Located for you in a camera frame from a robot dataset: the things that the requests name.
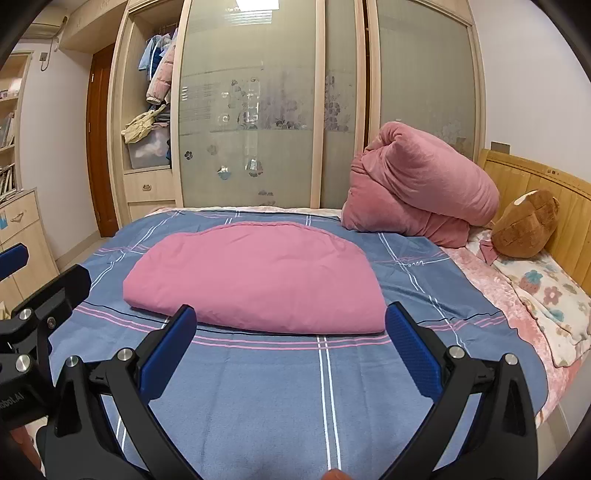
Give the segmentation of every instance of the wooden drawer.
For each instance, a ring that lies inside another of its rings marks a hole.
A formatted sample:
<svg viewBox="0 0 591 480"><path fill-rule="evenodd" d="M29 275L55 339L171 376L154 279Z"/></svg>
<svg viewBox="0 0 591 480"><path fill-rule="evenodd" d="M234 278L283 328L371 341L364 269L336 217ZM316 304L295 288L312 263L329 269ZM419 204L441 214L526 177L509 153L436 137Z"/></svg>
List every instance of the wooden drawer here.
<svg viewBox="0 0 591 480"><path fill-rule="evenodd" d="M0 241L4 243L37 220L39 213L35 192L27 193L0 210Z"/></svg>
<svg viewBox="0 0 591 480"><path fill-rule="evenodd" d="M4 250L22 243L29 252L29 261L20 270L12 274L23 298L37 291L57 276L56 264L51 257L41 222L35 222L14 235L10 241L2 244Z"/></svg>
<svg viewBox="0 0 591 480"><path fill-rule="evenodd" d="M175 207L176 203L174 200L161 201L161 202L142 202L142 203L130 203L129 214L131 215L131 221L135 222L138 218L143 218L149 213L152 213L159 208Z"/></svg>
<svg viewBox="0 0 591 480"><path fill-rule="evenodd" d="M152 170L123 175L125 197L131 202L174 200L173 171Z"/></svg>

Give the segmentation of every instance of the striped bed sheet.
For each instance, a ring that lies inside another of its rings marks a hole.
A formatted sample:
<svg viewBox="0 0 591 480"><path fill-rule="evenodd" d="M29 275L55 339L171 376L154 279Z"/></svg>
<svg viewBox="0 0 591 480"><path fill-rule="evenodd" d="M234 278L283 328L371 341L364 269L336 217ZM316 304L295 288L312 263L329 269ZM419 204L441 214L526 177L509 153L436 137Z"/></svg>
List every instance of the striped bed sheet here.
<svg viewBox="0 0 591 480"><path fill-rule="evenodd" d="M122 282L137 259L166 235L243 220L292 221L362 248L387 303L400 301L446 345L461 345L476 358L515 353L534 410L542 410L548 399L544 363L447 252L422 237L347 231L338 210L265 209L159 211L121 229L83 264L90 272L91 292L51 337L55 379L69 355L85 361L110 358L164 326L165 317L134 310L123 301ZM227 295L231 301L232 292ZM473 395L440 465L457 456L477 404ZM205 478L318 479L338 467L358 480L377 478L386 470L431 405L384 334L266 335L210 325L199 325L163 396L150 404ZM106 408L124 453L142 465L109 399Z"/></svg>

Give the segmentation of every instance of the bookshelf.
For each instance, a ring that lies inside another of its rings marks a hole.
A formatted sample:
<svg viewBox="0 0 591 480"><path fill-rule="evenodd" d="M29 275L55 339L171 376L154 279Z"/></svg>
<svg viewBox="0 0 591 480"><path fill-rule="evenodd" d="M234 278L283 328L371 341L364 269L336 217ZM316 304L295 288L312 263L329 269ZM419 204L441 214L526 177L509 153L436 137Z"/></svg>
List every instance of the bookshelf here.
<svg viewBox="0 0 591 480"><path fill-rule="evenodd" d="M0 70L0 202L12 190L22 188L19 126L22 92L32 54L14 52Z"/></svg>

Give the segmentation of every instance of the metal screw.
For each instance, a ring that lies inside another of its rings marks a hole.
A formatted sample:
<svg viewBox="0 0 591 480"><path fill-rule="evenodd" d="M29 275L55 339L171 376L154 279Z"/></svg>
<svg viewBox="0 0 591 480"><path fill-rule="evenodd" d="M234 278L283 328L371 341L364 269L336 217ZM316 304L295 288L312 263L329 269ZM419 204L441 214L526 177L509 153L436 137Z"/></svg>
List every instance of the metal screw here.
<svg viewBox="0 0 591 480"><path fill-rule="evenodd" d="M23 374L24 372L29 370L30 366L31 366L31 357L29 357L26 354L18 356L16 368L20 373Z"/></svg>
<svg viewBox="0 0 591 480"><path fill-rule="evenodd" d="M117 352L117 358L122 362L125 362L131 358L134 351L131 348L122 348Z"/></svg>
<svg viewBox="0 0 591 480"><path fill-rule="evenodd" d="M66 358L66 366L67 367L75 367L78 364L78 357L76 355L71 355Z"/></svg>
<svg viewBox="0 0 591 480"><path fill-rule="evenodd" d="M464 356L466 355L464 349L461 346L457 345L451 346L448 351L452 358L456 358L458 360L460 358L464 358Z"/></svg>
<svg viewBox="0 0 591 480"><path fill-rule="evenodd" d="M32 314L33 311L31 309L24 309L21 313L18 314L18 317L21 320L28 320Z"/></svg>
<svg viewBox="0 0 591 480"><path fill-rule="evenodd" d="M505 355L505 362L507 362L509 365L517 365L519 360L517 359L516 354L508 353Z"/></svg>

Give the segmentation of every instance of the pink jacket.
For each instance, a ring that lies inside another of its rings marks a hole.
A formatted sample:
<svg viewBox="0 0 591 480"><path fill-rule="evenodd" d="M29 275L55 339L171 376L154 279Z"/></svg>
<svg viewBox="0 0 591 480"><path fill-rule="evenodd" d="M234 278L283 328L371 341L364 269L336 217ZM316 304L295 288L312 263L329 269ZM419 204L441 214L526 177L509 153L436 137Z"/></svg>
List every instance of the pink jacket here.
<svg viewBox="0 0 591 480"><path fill-rule="evenodd" d="M455 248L466 245L470 225L486 225L498 206L499 192L478 165L431 134L389 122L353 159L342 224Z"/></svg>
<svg viewBox="0 0 591 480"><path fill-rule="evenodd" d="M164 57L160 60L158 68L156 68L152 81L150 81L150 86L146 93L146 100L149 103L160 105L164 102L164 97L166 97L170 90L173 83L173 63L176 44L176 39L171 42Z"/></svg>

